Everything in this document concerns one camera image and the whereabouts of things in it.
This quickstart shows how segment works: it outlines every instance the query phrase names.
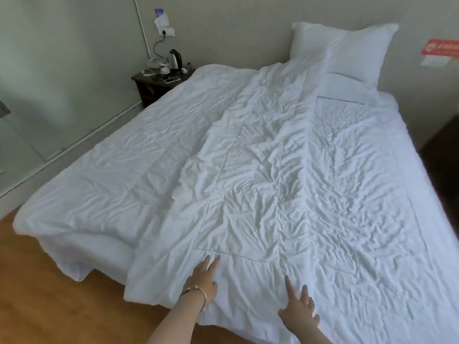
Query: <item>baseboard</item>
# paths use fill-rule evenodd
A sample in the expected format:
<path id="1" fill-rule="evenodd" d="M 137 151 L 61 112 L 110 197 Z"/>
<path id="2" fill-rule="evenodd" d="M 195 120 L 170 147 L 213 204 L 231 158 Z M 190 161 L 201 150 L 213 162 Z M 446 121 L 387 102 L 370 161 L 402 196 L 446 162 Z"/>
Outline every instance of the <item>baseboard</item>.
<path id="1" fill-rule="evenodd" d="M 124 110 L 85 138 L 69 147 L 65 152 L 50 160 L 37 173 L 0 197 L 0 219 L 22 205 L 41 186 L 58 175 L 66 167 L 69 167 L 96 144 L 132 120 L 142 110 L 143 106 L 140 102 Z"/>

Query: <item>forearm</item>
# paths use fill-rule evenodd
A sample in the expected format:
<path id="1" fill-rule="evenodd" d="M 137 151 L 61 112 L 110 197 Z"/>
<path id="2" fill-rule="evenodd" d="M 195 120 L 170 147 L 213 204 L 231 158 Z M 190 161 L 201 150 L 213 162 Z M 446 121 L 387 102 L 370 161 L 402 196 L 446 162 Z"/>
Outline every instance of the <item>forearm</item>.
<path id="1" fill-rule="evenodd" d="M 190 344 L 203 304 L 204 295 L 199 290 L 181 296 L 147 344 Z"/>
<path id="2" fill-rule="evenodd" d="M 314 324 L 308 326 L 297 335 L 301 344 L 332 344 L 331 341 Z"/>

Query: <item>wooden floor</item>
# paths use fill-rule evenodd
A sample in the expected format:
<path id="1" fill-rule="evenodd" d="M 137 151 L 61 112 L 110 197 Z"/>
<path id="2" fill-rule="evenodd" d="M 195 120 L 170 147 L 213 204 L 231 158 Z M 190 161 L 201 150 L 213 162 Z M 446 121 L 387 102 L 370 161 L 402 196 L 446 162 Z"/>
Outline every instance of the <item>wooden floor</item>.
<path id="1" fill-rule="evenodd" d="M 124 287 L 100 272 L 81 283 L 62 274 L 34 238 L 17 236 L 15 213 L 0 221 L 0 344 L 143 344 L 165 308 L 123 301 Z M 250 343 L 197 326 L 192 343 Z"/>

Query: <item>blue card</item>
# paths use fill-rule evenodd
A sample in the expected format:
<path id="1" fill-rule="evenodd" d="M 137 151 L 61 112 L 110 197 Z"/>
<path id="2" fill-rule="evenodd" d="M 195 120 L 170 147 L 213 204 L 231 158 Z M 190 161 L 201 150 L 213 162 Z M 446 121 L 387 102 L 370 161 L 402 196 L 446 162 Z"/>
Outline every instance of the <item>blue card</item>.
<path id="1" fill-rule="evenodd" d="M 164 14 L 164 10 L 162 8 L 156 8 L 155 13 L 156 13 L 156 17 L 159 17 Z"/>

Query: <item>white comforter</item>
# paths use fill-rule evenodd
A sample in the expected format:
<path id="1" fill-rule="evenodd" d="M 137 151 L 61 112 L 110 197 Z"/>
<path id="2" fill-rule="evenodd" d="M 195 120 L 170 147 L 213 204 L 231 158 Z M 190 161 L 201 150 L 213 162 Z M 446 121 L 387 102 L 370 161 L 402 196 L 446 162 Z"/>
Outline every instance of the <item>white comforter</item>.
<path id="1" fill-rule="evenodd" d="M 137 248 L 126 299 L 168 307 L 220 254 L 199 322 L 272 343 L 293 342 L 277 316 L 285 274 L 336 344 L 455 343 L 459 247 L 404 124 L 314 106 L 323 65 L 199 69 L 39 190 L 15 230 Z"/>
<path id="2" fill-rule="evenodd" d="M 163 225 L 142 239 L 127 300 L 172 307 L 196 261 L 220 254 L 219 296 L 200 323 L 291 340 L 277 309 L 286 274 L 307 280 L 304 144 L 324 70 L 325 52 L 251 78 L 183 168 Z"/>

